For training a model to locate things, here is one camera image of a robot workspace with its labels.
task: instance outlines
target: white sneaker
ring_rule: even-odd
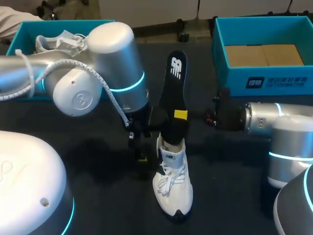
[[[46,38],[42,35],[36,37],[37,53],[49,50],[61,50],[71,56],[75,56],[87,49],[86,37],[81,34],[72,34],[66,30],[55,38]]]
[[[153,189],[162,209],[174,219],[183,219],[189,213],[193,201],[185,140],[179,146],[172,146],[173,148],[168,148],[165,144],[160,134],[156,150],[161,164],[153,178]]]

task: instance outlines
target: black insole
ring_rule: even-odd
[[[184,84],[187,71],[187,57],[184,52],[176,50],[169,54],[166,62],[165,79],[159,107],[169,113],[174,110],[186,110]]]
[[[172,145],[179,144],[188,131],[188,121],[175,118],[175,110],[186,111],[184,84],[187,71],[187,57],[182,51],[173,51],[167,58],[165,79],[159,107],[166,110],[168,122],[161,130],[163,139]]]

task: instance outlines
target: logo on box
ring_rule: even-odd
[[[250,77],[246,83],[246,89],[261,88],[264,82],[264,77]]]

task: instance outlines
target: teal box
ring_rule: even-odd
[[[64,30],[73,34],[83,34],[88,36],[89,33],[99,25],[114,22],[112,20],[89,20],[89,21],[29,21],[23,22],[16,33],[6,55],[15,55],[15,50],[20,49],[25,55],[31,55],[35,52],[35,40],[38,35],[44,37],[57,37]],[[37,89],[42,90],[42,83],[37,85]],[[23,100],[50,100],[46,96],[35,96]]]
[[[231,67],[225,46],[294,44],[304,66]],[[232,96],[313,94],[313,25],[308,17],[217,18],[213,60]]]

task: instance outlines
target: white cable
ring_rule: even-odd
[[[30,89],[29,89],[28,97],[33,97],[34,93],[35,93],[35,77],[34,77],[33,68],[31,67],[29,59],[22,53],[22,51],[20,49],[16,49],[15,54],[17,56],[20,56],[26,64],[28,76],[29,76],[29,80],[30,80]]]
[[[70,64],[70,65],[74,65],[74,66],[78,66],[80,68],[82,68],[84,71],[88,72],[89,74],[95,76],[98,81],[102,84],[103,88],[105,89],[105,91],[107,92],[113,106],[115,107],[115,109],[118,111],[118,113],[120,114],[120,116],[122,117],[125,126],[128,127],[130,125],[125,113],[123,112],[123,110],[121,109],[121,107],[118,105],[113,93],[111,92],[109,86],[107,85],[107,83],[105,82],[105,80],[92,68],[90,68],[89,66],[87,66],[86,64],[79,62],[77,60],[71,60],[71,59],[62,59],[59,60],[55,63],[53,63],[51,66],[47,67],[44,71],[44,73],[42,75],[40,75],[36,80],[35,80],[35,84],[38,84],[39,82],[41,82],[41,80],[43,80],[50,72],[52,72],[53,70],[55,70],[56,68],[62,66],[62,65],[66,65],[66,64]],[[5,101],[5,100],[9,100],[9,99],[13,99],[13,98],[17,98],[23,94],[25,94],[26,92],[30,91],[31,89],[31,84],[28,85],[27,87],[21,89],[18,92],[14,92],[12,94],[8,94],[8,95],[2,95],[0,96],[0,101]]]

